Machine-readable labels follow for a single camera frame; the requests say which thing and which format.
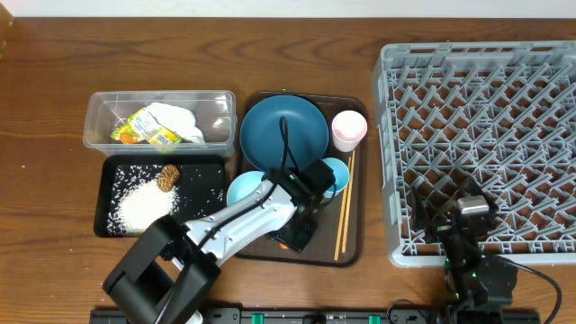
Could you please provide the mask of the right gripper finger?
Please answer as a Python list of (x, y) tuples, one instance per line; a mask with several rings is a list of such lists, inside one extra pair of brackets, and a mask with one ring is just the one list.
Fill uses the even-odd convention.
[(486, 199), (488, 205), (490, 206), (489, 212), (496, 212), (498, 210), (497, 204), (480, 188), (476, 181), (471, 177), (468, 179), (468, 189), (468, 196), (482, 195)]
[(424, 203), (420, 199), (418, 190), (415, 186), (410, 188), (410, 194), (412, 197), (412, 217), (415, 222), (416, 230), (424, 230), (428, 226), (428, 213), (424, 206)]

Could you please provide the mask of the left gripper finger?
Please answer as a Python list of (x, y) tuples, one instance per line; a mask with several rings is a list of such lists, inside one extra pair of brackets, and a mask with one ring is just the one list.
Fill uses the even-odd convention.
[(296, 252), (302, 252), (306, 248), (317, 227), (318, 223), (312, 217), (296, 222), (292, 240), (293, 249)]
[(286, 224), (280, 229), (270, 231), (265, 234), (268, 239), (276, 240), (288, 248), (298, 247), (298, 227), (293, 224)]

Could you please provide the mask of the light blue rice bowl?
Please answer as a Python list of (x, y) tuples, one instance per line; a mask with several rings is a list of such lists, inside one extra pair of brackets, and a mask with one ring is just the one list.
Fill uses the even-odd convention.
[(257, 203), (264, 193), (261, 183), (265, 173), (262, 171), (248, 171), (236, 177), (229, 185), (226, 195), (226, 205), (231, 206), (241, 201), (253, 192), (257, 193), (255, 202)]

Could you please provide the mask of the brown textured food piece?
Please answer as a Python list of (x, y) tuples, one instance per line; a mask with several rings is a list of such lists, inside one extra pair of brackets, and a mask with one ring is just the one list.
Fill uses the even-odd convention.
[(179, 177), (180, 172), (177, 166), (166, 165), (160, 171), (157, 179), (157, 186), (162, 192), (168, 193), (173, 189)]

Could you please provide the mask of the white napkin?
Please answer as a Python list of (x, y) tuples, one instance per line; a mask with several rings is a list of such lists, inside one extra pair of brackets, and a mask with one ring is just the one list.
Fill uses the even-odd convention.
[(203, 133), (196, 126), (196, 118), (190, 110), (167, 103), (152, 103), (146, 109), (161, 126), (183, 140), (204, 143)]

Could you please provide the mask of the yellow green snack wrapper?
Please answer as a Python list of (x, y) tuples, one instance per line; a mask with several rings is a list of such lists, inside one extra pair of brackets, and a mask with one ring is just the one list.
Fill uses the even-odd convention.
[(177, 144), (183, 139), (175, 132), (162, 126), (147, 108), (132, 114), (127, 121), (112, 134), (113, 140), (123, 144), (137, 144), (146, 141), (149, 144)]

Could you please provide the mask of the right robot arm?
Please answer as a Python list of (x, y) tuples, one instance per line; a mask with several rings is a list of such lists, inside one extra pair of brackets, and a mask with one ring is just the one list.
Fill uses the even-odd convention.
[(429, 315), (430, 323), (502, 323), (502, 308), (512, 303), (518, 270), (494, 256), (484, 255), (477, 239), (495, 226), (497, 204), (468, 180), (468, 194), (446, 216), (430, 217), (417, 189), (412, 187), (411, 209), (416, 228), (427, 243), (445, 251), (445, 284), (456, 295)]

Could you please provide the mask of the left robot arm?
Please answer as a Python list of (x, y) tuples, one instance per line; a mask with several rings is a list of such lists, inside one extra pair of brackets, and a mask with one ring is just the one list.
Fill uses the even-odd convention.
[(264, 235), (294, 250), (315, 230), (310, 216), (333, 188), (317, 161), (298, 172), (271, 169), (243, 199), (197, 220), (155, 220), (103, 282), (129, 323), (187, 323), (221, 274), (221, 265)]

